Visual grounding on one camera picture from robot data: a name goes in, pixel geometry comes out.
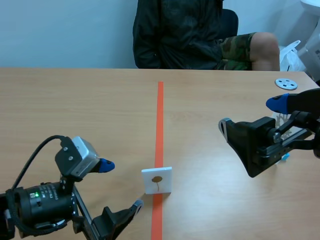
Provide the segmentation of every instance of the camouflage shorts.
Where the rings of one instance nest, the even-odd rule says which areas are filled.
[[[252,70],[250,62],[250,44],[254,33],[220,39],[222,49],[222,61],[216,66],[216,70]]]

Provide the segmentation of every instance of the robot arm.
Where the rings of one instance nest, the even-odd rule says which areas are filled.
[[[55,156],[60,180],[26,189],[17,187],[38,152],[54,139],[61,140]],[[0,194],[1,239],[14,238],[15,226],[21,238],[36,237],[58,231],[69,221],[73,222],[74,233],[83,232],[87,240],[116,239],[138,214],[143,201],[137,200],[129,209],[116,213],[105,207],[102,215],[91,219],[75,186],[88,173],[106,173],[114,168],[113,162],[100,158],[93,146],[79,136],[72,140],[59,135],[47,138],[31,155],[12,188]]]
[[[276,128],[276,121],[271,117],[263,117],[254,122],[237,123],[224,118],[219,122],[219,130],[241,159],[250,177],[254,178],[262,173],[281,160],[284,154],[294,149],[313,150],[314,155],[320,158],[318,96],[320,89],[312,89],[269,99],[266,105],[271,110],[292,114],[289,121],[279,128]],[[293,126],[302,130],[282,140],[282,134]],[[305,140],[312,134],[314,139]]]

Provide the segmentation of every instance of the knee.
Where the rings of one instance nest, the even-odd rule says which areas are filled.
[[[255,59],[279,58],[280,49],[277,37],[270,32],[257,32],[251,40],[251,53]]]

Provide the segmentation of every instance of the metal disc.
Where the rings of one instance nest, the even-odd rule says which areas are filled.
[[[287,78],[278,78],[275,80],[275,85],[285,90],[295,90],[298,87],[298,84],[295,81]]]

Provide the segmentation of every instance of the tree drawing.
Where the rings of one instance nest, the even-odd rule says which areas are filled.
[[[154,178],[152,178],[151,180],[152,182],[156,183],[156,185],[158,186],[158,192],[159,192],[159,184],[162,181],[162,177],[161,176],[155,176]]]
[[[291,115],[284,115],[284,114],[279,114],[278,116],[276,116],[276,120],[275,120],[275,127],[279,128],[281,125],[285,124]],[[288,131],[286,131],[284,134],[282,134],[281,138],[283,140],[287,139],[288,137],[290,137],[290,134],[292,132],[290,131],[290,129]]]

